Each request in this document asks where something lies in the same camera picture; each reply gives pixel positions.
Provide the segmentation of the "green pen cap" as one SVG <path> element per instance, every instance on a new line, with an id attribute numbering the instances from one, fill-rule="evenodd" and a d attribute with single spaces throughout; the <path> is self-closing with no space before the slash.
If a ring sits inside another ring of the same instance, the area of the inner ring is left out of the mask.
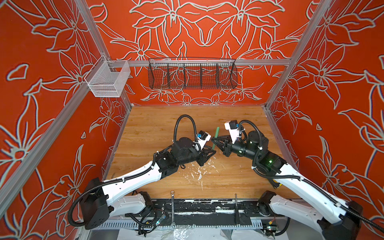
<path id="1" fill-rule="evenodd" d="M 217 127 L 214 138 L 217 138 L 219 136 L 219 132 L 220 132 L 220 127 Z"/>

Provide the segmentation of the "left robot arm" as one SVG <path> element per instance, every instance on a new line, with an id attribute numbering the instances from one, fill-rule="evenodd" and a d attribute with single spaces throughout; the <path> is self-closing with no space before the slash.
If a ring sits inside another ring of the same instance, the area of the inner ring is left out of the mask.
<path id="1" fill-rule="evenodd" d="M 193 125 L 194 138 L 178 138 L 178 127 L 182 119 L 187 118 Z M 68 222 L 73 227 L 85 227 L 91 230 L 103 224 L 109 217 L 118 215 L 139 214 L 151 208 L 151 199 L 146 192 L 129 197 L 128 193 L 176 173 L 186 164 L 197 162 L 203 166 L 216 151 L 207 142 L 211 135 L 198 131 L 194 119 L 189 115 L 181 115 L 175 124 L 173 143 L 153 154 L 153 159 L 146 165 L 114 179 L 100 181 L 99 178 L 89 181 L 84 192 L 77 197 L 68 211 Z"/>

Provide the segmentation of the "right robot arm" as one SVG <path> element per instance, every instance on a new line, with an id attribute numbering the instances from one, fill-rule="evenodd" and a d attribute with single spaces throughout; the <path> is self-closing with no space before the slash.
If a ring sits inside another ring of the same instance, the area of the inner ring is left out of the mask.
<path id="1" fill-rule="evenodd" d="M 321 233 L 325 240 L 355 240 L 362 223 L 384 231 L 380 225 L 362 216 L 361 205 L 346 202 L 323 190 L 286 160 L 269 151 L 269 139 L 251 121 L 229 121 L 225 123 L 225 129 L 229 131 L 227 136 L 218 136 L 211 141 L 226 157 L 236 154 L 252 160 L 252 170 L 275 189 L 283 185 L 307 202 L 307 205 L 301 205 L 265 191 L 258 201 L 261 215 L 286 216 Z"/>

